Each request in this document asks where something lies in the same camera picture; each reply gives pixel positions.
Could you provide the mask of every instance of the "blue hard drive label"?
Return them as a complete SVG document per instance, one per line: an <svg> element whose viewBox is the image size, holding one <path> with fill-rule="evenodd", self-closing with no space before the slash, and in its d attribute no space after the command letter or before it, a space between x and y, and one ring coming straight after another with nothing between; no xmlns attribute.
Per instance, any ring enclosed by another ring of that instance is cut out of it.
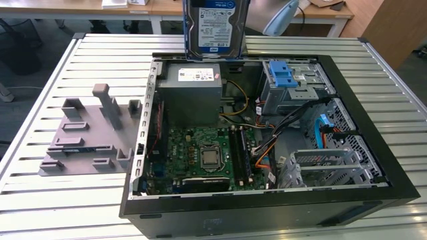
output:
<svg viewBox="0 0 427 240"><path fill-rule="evenodd" d="M234 14L233 1L206 0L198 9L198 47L220 53L230 46L233 26L229 18Z"/></svg>

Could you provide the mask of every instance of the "white label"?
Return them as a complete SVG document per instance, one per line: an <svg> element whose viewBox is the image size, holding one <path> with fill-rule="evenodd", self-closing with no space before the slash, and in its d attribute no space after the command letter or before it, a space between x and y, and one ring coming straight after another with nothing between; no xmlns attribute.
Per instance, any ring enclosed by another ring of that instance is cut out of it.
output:
<svg viewBox="0 0 427 240"><path fill-rule="evenodd" d="M177 71L178 82L204 82L213 80L212 68L181 68Z"/></svg>
<svg viewBox="0 0 427 240"><path fill-rule="evenodd" d="M254 107L256 115L262 114L262 108L260 106Z"/></svg>
<svg viewBox="0 0 427 240"><path fill-rule="evenodd" d="M228 19L234 14L234 8L198 9L198 47L210 47L210 52L217 52L217 47L229 47L233 26Z"/></svg>
<svg viewBox="0 0 427 240"><path fill-rule="evenodd" d="M348 15L336 15L335 18L336 18L336 19L351 19L352 16L348 16Z"/></svg>
<svg viewBox="0 0 427 240"><path fill-rule="evenodd" d="M146 11L128 11L130 14L148 14Z"/></svg>
<svg viewBox="0 0 427 240"><path fill-rule="evenodd" d="M272 174L272 172L268 173L268 179L273 184L276 183L276 176Z"/></svg>
<svg viewBox="0 0 427 240"><path fill-rule="evenodd" d="M293 75L295 80L305 80L304 75Z"/></svg>
<svg viewBox="0 0 427 240"><path fill-rule="evenodd" d="M285 164L286 158L284 156L280 156L277 164Z"/></svg>

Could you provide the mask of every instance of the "desk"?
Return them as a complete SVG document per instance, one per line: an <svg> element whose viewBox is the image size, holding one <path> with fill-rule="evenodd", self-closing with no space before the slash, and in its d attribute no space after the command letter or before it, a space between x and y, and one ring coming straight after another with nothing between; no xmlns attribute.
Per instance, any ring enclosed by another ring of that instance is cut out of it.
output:
<svg viewBox="0 0 427 240"><path fill-rule="evenodd" d="M246 48L253 54L332 57L421 197L347 226L217 237L425 239L427 110L371 45L355 38L248 36ZM72 39L0 162L1 240L145 239L128 220L118 218L124 173L40 177L37 171L64 116L65 98L98 104L92 87L105 83L118 104L144 100L153 52L182 53L182 36L86 34L84 39Z"/></svg>
<svg viewBox="0 0 427 240"><path fill-rule="evenodd" d="M101 9L102 0L1 0L0 18L25 19L84 19L84 20L148 20L153 34L161 34L161 21L182 20L181 0L149 0L145 6L128 5L128 8ZM340 11L309 5L305 10L305 24L328 24L332 28L328 37L339 37L352 12L344 6ZM300 24L299 14L292 23Z"/></svg>

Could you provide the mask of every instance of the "motherboard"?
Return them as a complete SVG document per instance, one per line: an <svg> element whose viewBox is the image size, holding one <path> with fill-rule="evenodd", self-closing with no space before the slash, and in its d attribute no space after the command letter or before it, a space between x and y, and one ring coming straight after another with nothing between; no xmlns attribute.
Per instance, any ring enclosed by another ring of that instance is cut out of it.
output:
<svg viewBox="0 0 427 240"><path fill-rule="evenodd" d="M166 161L152 166L160 194L264 189L262 172L250 170L250 128L170 128L166 142Z"/></svg>

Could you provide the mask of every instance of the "slatted aluminum surface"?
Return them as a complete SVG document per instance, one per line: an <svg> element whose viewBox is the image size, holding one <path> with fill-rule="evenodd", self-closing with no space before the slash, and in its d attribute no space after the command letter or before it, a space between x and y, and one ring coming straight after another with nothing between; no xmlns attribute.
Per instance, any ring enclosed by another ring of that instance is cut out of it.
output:
<svg viewBox="0 0 427 240"><path fill-rule="evenodd" d="M182 42L178 35L86 34L72 40L0 163L0 239L145 239L118 218L124 173L40 177L37 171L65 98L100 104L92 86L104 83L118 104L142 100L152 52L181 53ZM246 37L246 47L250 53L331 55L421 197L347 226L213 238L425 239L425 107L373 49L351 38L264 36Z"/></svg>

